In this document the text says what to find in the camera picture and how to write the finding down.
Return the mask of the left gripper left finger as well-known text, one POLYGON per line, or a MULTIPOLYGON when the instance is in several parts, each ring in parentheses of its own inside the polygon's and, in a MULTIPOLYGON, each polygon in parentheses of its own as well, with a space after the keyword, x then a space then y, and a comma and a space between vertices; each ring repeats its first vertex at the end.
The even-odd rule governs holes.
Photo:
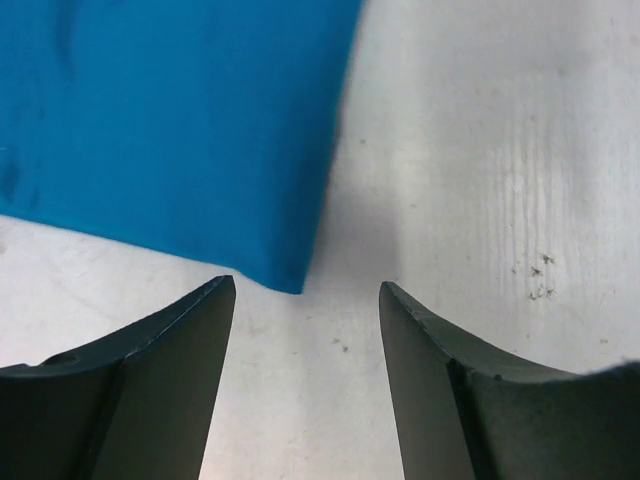
POLYGON ((43 363, 1 371, 5 479, 195 479, 236 289, 214 278, 43 363))

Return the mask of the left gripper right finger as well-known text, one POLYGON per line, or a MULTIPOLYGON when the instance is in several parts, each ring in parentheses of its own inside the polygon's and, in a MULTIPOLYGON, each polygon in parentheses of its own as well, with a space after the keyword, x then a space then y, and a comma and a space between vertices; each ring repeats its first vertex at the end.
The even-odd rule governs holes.
POLYGON ((573 374, 508 353, 385 282, 379 317, 408 479, 635 479, 639 366, 573 374))

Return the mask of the blue t shirt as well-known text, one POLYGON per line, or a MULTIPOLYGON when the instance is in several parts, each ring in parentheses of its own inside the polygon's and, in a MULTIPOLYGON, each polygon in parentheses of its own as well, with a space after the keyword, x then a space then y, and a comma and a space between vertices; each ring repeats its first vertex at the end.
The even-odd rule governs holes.
POLYGON ((4 215, 298 294, 358 1, 5 1, 4 215))

